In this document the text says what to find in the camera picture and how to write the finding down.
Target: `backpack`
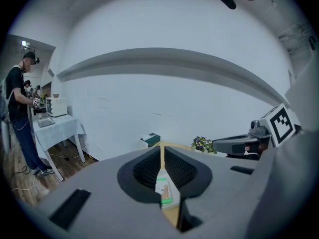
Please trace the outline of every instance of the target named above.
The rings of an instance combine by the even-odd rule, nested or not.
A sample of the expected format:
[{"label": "backpack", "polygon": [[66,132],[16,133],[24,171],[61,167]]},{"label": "backpack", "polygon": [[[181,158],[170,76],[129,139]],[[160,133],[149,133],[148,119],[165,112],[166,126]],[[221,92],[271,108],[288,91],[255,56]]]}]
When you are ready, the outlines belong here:
[{"label": "backpack", "polygon": [[8,99],[6,98],[6,78],[8,77],[11,69],[9,70],[6,77],[0,83],[0,118],[1,120],[5,119],[4,116],[7,115],[7,113],[9,112],[8,110],[9,100],[13,94],[13,90],[12,90],[9,95],[9,98]]}]

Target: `man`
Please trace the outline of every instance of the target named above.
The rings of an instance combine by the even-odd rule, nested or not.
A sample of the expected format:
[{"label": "man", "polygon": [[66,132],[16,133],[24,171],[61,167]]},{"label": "man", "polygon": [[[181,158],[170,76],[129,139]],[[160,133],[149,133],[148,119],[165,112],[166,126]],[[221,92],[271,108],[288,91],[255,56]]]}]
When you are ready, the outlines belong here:
[{"label": "man", "polygon": [[36,86],[35,89],[32,90],[32,98],[40,98],[40,85]]},{"label": "man", "polygon": [[31,81],[27,80],[24,82],[24,91],[26,93],[26,97],[29,98],[28,87],[31,87]]},{"label": "man", "polygon": [[32,174],[37,174],[40,170],[42,174],[53,173],[51,166],[42,163],[36,151],[32,136],[30,122],[28,118],[27,106],[33,106],[32,100],[26,97],[23,84],[23,74],[31,70],[31,65],[39,62],[39,58],[29,51],[23,59],[11,68],[6,81],[6,98],[10,94],[12,96],[9,100],[8,110],[9,118],[14,129],[17,140],[20,143],[22,153],[24,155],[26,164],[30,168]]}]

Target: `cable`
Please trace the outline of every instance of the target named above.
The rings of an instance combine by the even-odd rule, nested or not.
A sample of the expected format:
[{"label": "cable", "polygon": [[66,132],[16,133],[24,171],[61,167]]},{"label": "cable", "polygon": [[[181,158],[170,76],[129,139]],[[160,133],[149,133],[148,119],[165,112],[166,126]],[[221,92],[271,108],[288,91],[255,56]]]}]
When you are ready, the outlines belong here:
[{"label": "cable", "polygon": [[50,154],[50,156],[56,156],[56,157],[64,157],[64,156],[58,156],[58,155],[54,155],[54,154]]},{"label": "cable", "polygon": [[58,155],[50,154],[50,156],[63,157],[63,158],[76,158],[76,157],[79,157],[80,155],[78,155],[78,156],[76,156],[76,157],[64,157],[64,156],[58,156]]},{"label": "cable", "polygon": [[15,188],[15,189],[12,189],[11,191],[13,191],[13,190],[30,190],[30,189],[32,189],[33,188],[33,186],[34,186],[34,184],[35,184],[35,181],[36,181],[36,177],[34,177],[34,182],[33,182],[33,184],[32,184],[32,186],[31,186],[31,188],[29,188],[29,189],[19,189],[19,188]]},{"label": "cable", "polygon": [[18,129],[13,123],[11,123],[11,122],[10,122],[10,119],[8,119],[9,123],[5,122],[5,120],[3,120],[3,119],[1,119],[1,120],[2,120],[4,123],[6,123],[7,125],[10,125],[10,124],[11,124],[12,126],[14,126],[14,127],[16,128],[17,131],[20,131],[20,130],[22,130],[22,129],[28,124],[28,122],[30,121],[30,117],[31,117],[31,106],[28,106],[28,109],[29,109],[28,120],[27,120],[27,122],[23,125],[23,127],[20,128],[20,129]]},{"label": "cable", "polygon": [[15,174],[17,174],[17,173],[23,173],[23,174],[27,175],[27,174],[30,173],[30,169],[29,169],[29,171],[28,171],[27,173],[25,173],[26,171],[27,171],[27,166],[25,165],[24,167],[22,167],[21,172],[13,172],[12,175],[11,175],[11,177],[10,177],[10,180],[9,180],[9,185],[11,185],[11,180],[12,180],[12,178],[13,178],[13,176],[14,176]]},{"label": "cable", "polygon": [[[12,173],[11,178],[10,178],[10,180],[9,180],[9,185],[11,185],[11,180],[12,180],[12,178],[13,178],[13,176],[14,176],[15,174],[17,174],[17,173],[23,173],[23,174],[25,174],[25,175],[29,174],[29,173],[30,173],[30,168],[29,168],[29,171],[26,173],[27,168],[28,168],[28,167],[25,165],[25,166],[22,168],[21,172],[14,172],[14,173]],[[29,189],[15,188],[15,189],[12,189],[11,191],[13,191],[13,190],[30,190],[30,189],[33,188],[33,186],[34,186],[34,184],[35,184],[35,180],[36,180],[36,178],[34,177],[34,182],[33,182],[32,186],[31,186],[31,188],[29,188]]]}]

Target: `jeans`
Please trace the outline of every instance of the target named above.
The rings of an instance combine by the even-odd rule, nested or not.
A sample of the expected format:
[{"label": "jeans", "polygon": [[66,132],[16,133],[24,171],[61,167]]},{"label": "jeans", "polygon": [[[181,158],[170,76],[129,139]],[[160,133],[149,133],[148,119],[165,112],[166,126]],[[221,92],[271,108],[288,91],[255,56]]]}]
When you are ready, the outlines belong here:
[{"label": "jeans", "polygon": [[18,139],[22,153],[24,155],[26,164],[31,169],[40,168],[42,171],[46,169],[46,165],[42,163],[41,159],[38,156],[36,151],[32,135],[31,135],[31,127],[30,122],[28,121],[28,117],[25,116],[19,120],[15,120],[12,122],[12,126]]}]

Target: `white tablecloth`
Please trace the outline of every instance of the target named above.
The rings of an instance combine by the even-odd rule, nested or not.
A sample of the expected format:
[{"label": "white tablecloth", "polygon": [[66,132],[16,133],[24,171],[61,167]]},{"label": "white tablecloth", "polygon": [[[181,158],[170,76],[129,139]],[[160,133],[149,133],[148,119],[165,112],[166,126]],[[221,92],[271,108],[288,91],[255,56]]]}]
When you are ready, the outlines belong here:
[{"label": "white tablecloth", "polygon": [[55,124],[45,127],[39,127],[38,115],[32,116],[32,124],[36,142],[41,145],[43,151],[47,151],[50,147],[76,134],[85,134],[80,121],[70,115],[51,118],[55,122]]}]

